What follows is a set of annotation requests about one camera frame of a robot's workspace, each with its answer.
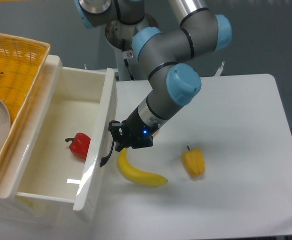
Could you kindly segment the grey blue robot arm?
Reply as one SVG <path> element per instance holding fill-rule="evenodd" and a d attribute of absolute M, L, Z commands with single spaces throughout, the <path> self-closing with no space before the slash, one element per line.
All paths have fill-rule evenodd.
<path fill-rule="evenodd" d="M 228 46 L 229 20 L 212 14 L 203 0 L 172 0 L 180 27 L 162 33 L 151 24 L 142 0 L 77 0 L 75 5 L 87 28 L 107 25 L 108 42 L 133 52 L 152 87 L 126 120 L 110 122 L 115 149 L 151 147 L 153 134 L 201 89 L 187 61 Z"/>

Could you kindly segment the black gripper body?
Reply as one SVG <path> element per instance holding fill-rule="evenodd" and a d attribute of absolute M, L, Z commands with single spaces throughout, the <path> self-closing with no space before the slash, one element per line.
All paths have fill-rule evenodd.
<path fill-rule="evenodd" d="M 153 126 L 148 126 L 146 123 L 141 119 L 138 108 L 136 108 L 130 116 L 122 122 L 124 124 L 124 144 L 125 148 L 128 148 L 128 141 L 131 137 L 141 137 L 146 138 L 152 136 L 158 128 L 158 123 L 154 123 Z"/>

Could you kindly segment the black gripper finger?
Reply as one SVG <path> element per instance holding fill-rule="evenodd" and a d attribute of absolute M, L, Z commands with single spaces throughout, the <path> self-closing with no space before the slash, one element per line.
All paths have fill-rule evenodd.
<path fill-rule="evenodd" d="M 128 148 L 133 149 L 141 149 L 141 148 L 148 148 L 153 146 L 153 137 L 131 137 L 128 141 Z"/>
<path fill-rule="evenodd" d="M 123 127 L 124 124 L 116 120 L 112 120 L 108 126 L 108 130 L 112 135 L 113 141 L 115 143 L 115 150 L 117 152 L 121 152 L 125 148 Z"/>

